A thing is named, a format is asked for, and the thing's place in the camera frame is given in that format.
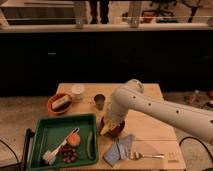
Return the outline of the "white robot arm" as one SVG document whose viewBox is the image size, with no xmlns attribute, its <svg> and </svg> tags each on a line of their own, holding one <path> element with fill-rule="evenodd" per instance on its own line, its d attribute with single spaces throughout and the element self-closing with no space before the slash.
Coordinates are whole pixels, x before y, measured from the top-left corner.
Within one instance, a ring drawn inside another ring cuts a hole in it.
<svg viewBox="0 0 213 171">
<path fill-rule="evenodd" d="M 125 120 L 129 110 L 145 113 L 213 145 L 213 112 L 143 94 L 143 84 L 131 79 L 112 93 L 107 115 L 113 123 Z"/>
</svg>

